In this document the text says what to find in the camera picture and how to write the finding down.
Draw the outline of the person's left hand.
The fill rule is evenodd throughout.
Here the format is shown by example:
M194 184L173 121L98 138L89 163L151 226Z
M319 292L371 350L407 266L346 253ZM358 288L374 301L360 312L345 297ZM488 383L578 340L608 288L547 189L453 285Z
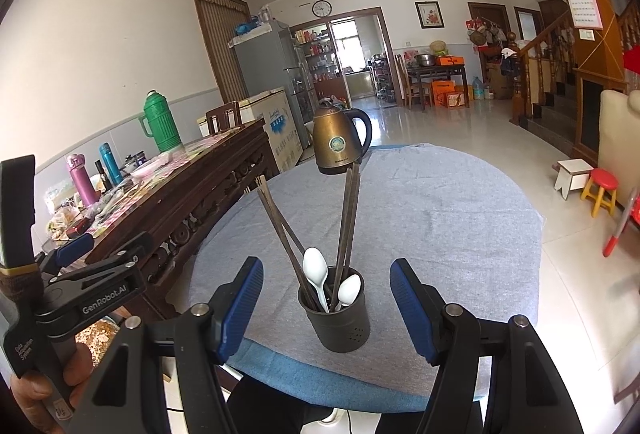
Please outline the person's left hand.
M91 350L84 343L77 343L72 358L63 371L64 381L72 389L70 404L76 407L84 394L93 371ZM41 433L63 434L62 426L55 421L44 406L53 392L51 382L37 371L28 371L21 378L11 376L11 392L23 414Z

